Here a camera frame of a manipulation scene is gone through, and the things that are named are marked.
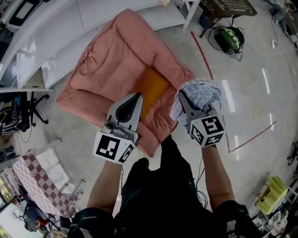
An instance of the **orange pillow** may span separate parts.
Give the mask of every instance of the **orange pillow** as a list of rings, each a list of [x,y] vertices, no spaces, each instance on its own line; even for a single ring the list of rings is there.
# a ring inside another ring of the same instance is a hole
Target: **orange pillow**
[[[135,91],[143,95],[142,120],[155,101],[167,90],[169,82],[151,67],[147,67],[135,85]]]

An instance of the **yellow plastic stool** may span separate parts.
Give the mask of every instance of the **yellow plastic stool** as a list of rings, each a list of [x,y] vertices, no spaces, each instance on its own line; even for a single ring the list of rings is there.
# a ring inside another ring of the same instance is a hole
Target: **yellow plastic stool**
[[[257,202],[257,208],[265,215],[269,215],[283,202],[288,188],[279,177],[268,175],[269,186],[264,192],[264,200]]]

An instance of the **concrete floor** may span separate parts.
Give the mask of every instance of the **concrete floor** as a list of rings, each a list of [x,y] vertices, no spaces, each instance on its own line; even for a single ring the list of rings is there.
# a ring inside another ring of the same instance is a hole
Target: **concrete floor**
[[[226,139],[218,145],[236,200],[247,205],[253,214],[254,197],[251,193],[258,181],[270,172],[287,182],[296,167],[296,163],[288,166],[286,157],[297,135],[298,59],[293,45],[276,25],[274,27],[278,46],[276,50],[272,49],[271,39],[276,40],[276,37],[268,12],[270,5],[260,0],[250,2],[257,15],[239,17],[234,22],[236,27],[241,27],[245,31],[241,62],[212,48],[207,41],[209,31],[202,39],[198,37],[202,31],[202,27],[197,23],[199,10],[187,30],[177,26],[157,33],[197,77],[210,78],[190,30],[197,35],[214,80],[222,86],[222,110],[219,113],[225,118],[231,151],[276,121],[274,126],[260,136],[231,153],[228,151]],[[228,26],[230,21],[231,19],[222,19],[217,25]],[[54,86],[55,91],[50,94],[50,99],[40,104],[40,111],[48,118],[49,124],[45,126],[36,121],[37,126],[32,129],[31,139],[27,144],[20,140],[20,146],[24,153],[31,147],[41,147],[56,138],[61,138],[62,143],[54,149],[68,175],[73,181],[86,180],[85,194],[79,202],[84,208],[104,160],[92,155],[95,134],[99,128],[57,107],[55,99],[64,80]],[[29,134],[30,130],[22,133],[25,141]],[[201,149],[180,127],[173,133],[173,138],[184,158],[191,164],[193,174],[197,178]],[[11,143],[16,148],[19,147],[15,136],[12,137]],[[155,157],[150,159],[150,169],[159,167],[160,155],[159,148]],[[134,150],[123,166],[123,181],[139,157],[138,150]],[[207,193],[204,176],[199,182],[199,189]],[[121,196],[118,198],[114,213],[119,210]]]

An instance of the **blue plaid cloth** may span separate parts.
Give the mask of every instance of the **blue plaid cloth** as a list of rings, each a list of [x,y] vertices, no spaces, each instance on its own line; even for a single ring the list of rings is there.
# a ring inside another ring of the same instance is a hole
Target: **blue plaid cloth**
[[[180,89],[185,92],[193,106],[197,109],[203,108],[208,101],[214,103],[220,101],[221,98],[219,86],[216,82],[210,79],[194,79],[182,84]],[[172,105],[169,116],[173,121],[178,121],[181,126],[187,124],[187,116],[182,111],[178,92],[175,95],[175,102]]]

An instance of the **black sleeve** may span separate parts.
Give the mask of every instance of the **black sleeve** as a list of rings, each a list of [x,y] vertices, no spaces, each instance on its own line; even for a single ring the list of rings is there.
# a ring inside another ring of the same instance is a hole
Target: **black sleeve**
[[[112,237],[114,219],[111,213],[99,208],[86,208],[78,212],[70,225],[69,238]]]
[[[214,214],[222,231],[226,234],[225,237],[261,237],[258,228],[252,222],[244,205],[240,205],[235,201],[226,201],[216,208]]]

